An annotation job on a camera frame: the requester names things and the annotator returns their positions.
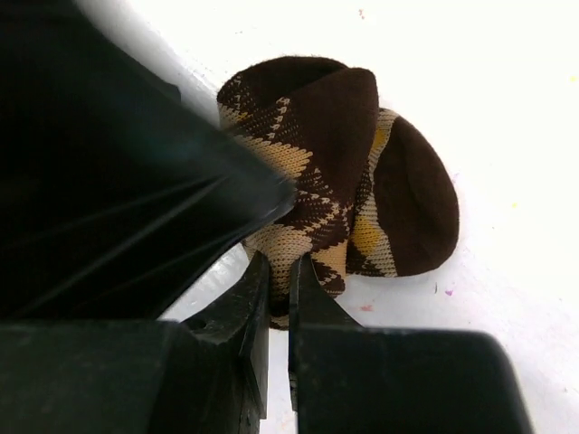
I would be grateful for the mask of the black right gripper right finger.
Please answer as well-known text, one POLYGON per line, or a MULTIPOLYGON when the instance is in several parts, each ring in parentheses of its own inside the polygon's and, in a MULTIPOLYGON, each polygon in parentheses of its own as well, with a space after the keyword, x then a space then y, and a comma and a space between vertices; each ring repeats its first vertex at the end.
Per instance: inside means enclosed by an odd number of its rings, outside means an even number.
POLYGON ((529 433, 498 341, 464 330, 366 327, 292 266, 289 384, 300 433, 529 433))

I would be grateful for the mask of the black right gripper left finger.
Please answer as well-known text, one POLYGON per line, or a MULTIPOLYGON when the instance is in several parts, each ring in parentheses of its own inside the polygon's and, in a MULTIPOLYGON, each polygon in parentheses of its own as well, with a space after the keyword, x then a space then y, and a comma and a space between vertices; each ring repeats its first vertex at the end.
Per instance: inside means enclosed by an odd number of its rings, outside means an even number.
POLYGON ((1 325, 4 433, 256 433, 267 414, 270 265, 176 321, 1 325))

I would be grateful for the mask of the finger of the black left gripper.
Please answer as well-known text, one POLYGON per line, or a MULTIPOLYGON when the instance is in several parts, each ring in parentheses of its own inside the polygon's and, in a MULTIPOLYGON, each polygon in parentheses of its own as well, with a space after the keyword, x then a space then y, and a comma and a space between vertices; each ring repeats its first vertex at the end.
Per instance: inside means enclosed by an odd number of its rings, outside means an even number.
POLYGON ((76 4, 1 4, 2 318, 157 318, 293 200, 76 4))

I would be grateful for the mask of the brown argyle sock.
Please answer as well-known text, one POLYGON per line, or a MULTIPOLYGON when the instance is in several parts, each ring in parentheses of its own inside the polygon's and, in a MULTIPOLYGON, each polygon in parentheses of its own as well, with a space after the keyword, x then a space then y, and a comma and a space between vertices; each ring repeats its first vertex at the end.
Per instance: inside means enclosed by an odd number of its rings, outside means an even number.
POLYGON ((222 128, 295 186, 292 210, 244 239, 271 265, 271 327, 289 326, 290 272, 309 255, 320 286, 399 278, 455 251, 460 208, 424 135, 379 104, 375 75, 323 57, 285 56, 235 73, 216 101, 222 128))

